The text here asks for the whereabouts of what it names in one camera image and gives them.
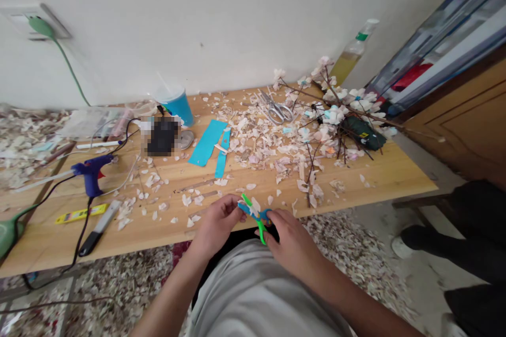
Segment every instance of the hot glue gun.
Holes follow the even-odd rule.
[[[71,167],[74,175],[84,175],[84,186],[88,197],[97,197],[104,192],[99,188],[99,179],[105,175],[100,172],[103,165],[111,163],[114,155],[102,155],[84,163],[77,163]]]

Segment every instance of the wooden door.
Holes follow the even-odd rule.
[[[444,96],[404,124],[445,137],[410,137],[470,180],[506,191],[506,59]]]

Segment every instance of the person's hand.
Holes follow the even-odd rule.
[[[211,259],[225,244],[232,228],[246,221],[246,214],[237,206],[241,198],[228,194],[212,203],[203,213],[200,228],[191,243],[205,259]]]
[[[276,261],[300,281],[313,287],[319,273],[326,270],[328,260],[323,257],[315,242],[287,210],[276,209],[267,212],[279,234],[279,243],[268,232],[264,239]]]

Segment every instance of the shoe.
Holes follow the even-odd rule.
[[[451,313],[444,313],[441,321],[441,337],[468,337],[455,322]]]
[[[401,259],[409,258],[411,255],[413,255],[414,252],[412,248],[408,247],[402,241],[401,236],[397,236],[392,240],[391,247],[395,255],[397,255]]]

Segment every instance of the plastic bottle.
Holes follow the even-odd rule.
[[[157,102],[163,105],[173,116],[179,116],[184,126],[193,125],[193,114],[186,98],[186,89],[177,82],[168,84],[157,73],[162,85],[158,86],[153,93],[148,93]]]
[[[374,32],[379,20],[370,18],[365,23],[364,27],[360,29],[355,39],[348,42],[343,52],[336,61],[336,64],[330,72],[330,76],[335,76],[337,85],[340,86],[344,79],[348,77],[353,70],[358,60],[365,53],[365,42],[367,38]]]

